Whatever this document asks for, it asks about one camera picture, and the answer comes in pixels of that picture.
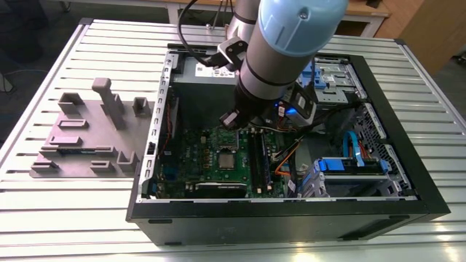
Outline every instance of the aluminum profile table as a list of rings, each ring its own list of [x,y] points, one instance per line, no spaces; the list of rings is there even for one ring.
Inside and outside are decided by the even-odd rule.
[[[132,179],[33,179],[29,167],[58,115],[62,92],[98,100],[92,79],[112,79],[121,100],[156,99],[173,25],[84,20],[0,150],[0,259],[65,261],[460,261],[466,257],[466,125],[409,50],[388,39],[335,36],[321,52],[365,57],[451,214],[368,241],[154,246],[125,208]],[[192,44],[220,30],[185,26]]]

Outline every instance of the black case frame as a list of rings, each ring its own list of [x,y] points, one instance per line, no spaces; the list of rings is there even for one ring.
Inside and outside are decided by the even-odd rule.
[[[137,223],[154,244],[364,240],[407,223],[425,222],[449,213],[364,58],[327,53],[317,55],[347,58],[352,64],[417,200],[136,203],[137,173],[126,221]]]

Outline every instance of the blue cable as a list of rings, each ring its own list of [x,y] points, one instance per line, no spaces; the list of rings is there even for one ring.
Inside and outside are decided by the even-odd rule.
[[[343,157],[349,157],[348,138],[351,138],[351,142],[352,142],[352,157],[357,161],[357,166],[364,166],[364,161],[360,154],[360,148],[357,145],[357,137],[353,131],[345,131],[343,136]]]

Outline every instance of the blue led light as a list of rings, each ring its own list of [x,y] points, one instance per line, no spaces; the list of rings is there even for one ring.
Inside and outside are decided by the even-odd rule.
[[[293,108],[289,108],[287,111],[285,111],[285,113],[287,114],[296,114],[296,110],[293,109]]]

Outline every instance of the open computer tower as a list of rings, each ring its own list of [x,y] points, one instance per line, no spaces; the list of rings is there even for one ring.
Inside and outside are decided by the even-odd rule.
[[[280,123],[281,103],[262,123],[224,130],[236,75],[169,46],[126,212],[156,245],[365,240],[448,213],[364,58],[317,54],[313,69],[315,115],[359,104],[325,118],[283,164],[296,127]]]

